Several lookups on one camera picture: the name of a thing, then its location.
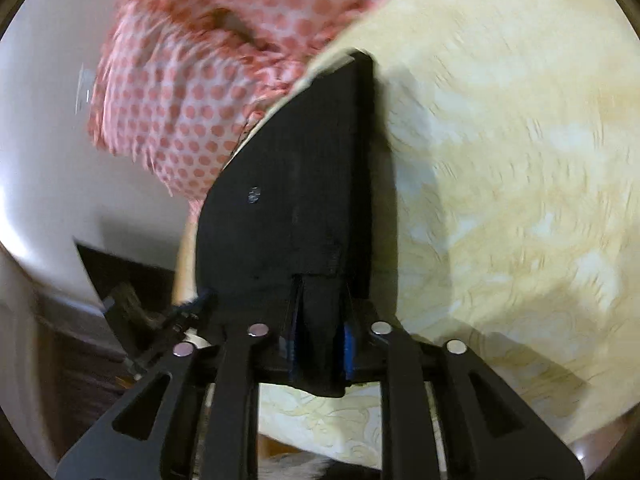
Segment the yellow floral bed sheet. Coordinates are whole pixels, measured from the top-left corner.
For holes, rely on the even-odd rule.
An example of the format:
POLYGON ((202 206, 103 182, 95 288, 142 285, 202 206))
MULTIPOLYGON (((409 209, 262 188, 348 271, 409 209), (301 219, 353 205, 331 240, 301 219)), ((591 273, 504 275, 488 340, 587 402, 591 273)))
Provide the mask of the yellow floral bed sheet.
POLYGON ((639 0, 383 0, 372 298, 566 443, 639 401, 639 0))

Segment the dark bedside cabinet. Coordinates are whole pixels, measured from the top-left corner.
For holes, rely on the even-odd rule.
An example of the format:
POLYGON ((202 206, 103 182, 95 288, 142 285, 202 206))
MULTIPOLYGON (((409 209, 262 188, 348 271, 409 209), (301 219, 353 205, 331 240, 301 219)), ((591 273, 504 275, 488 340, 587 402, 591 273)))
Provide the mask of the dark bedside cabinet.
POLYGON ((96 307, 60 304, 51 315, 61 400, 98 417, 151 365, 174 315, 175 273, 74 243, 96 307))

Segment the white wall socket panel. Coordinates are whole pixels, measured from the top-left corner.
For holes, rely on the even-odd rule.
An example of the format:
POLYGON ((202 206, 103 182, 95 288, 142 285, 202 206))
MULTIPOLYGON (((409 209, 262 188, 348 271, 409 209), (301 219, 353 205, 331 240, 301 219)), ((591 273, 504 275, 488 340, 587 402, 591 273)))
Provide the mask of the white wall socket panel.
POLYGON ((79 115, 90 103, 93 95, 96 71, 85 65, 80 66, 75 96, 75 114, 79 115))

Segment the black pants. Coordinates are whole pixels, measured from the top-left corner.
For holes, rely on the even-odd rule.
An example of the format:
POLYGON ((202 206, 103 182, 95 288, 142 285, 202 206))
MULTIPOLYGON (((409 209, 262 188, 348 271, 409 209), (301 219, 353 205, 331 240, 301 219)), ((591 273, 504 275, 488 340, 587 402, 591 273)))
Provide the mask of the black pants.
POLYGON ((345 326, 369 295, 374 63, 350 51, 279 107, 210 189, 195 278, 212 319, 267 325, 282 384, 339 398, 345 326))

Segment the left pink polka-dot pillow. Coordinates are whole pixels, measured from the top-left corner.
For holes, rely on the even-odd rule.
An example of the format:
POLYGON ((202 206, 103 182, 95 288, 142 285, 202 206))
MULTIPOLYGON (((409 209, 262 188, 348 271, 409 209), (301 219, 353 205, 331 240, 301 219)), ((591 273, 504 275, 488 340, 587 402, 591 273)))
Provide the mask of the left pink polka-dot pillow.
POLYGON ((206 0, 116 0, 88 131, 200 208, 233 153, 306 62, 218 26, 206 0))

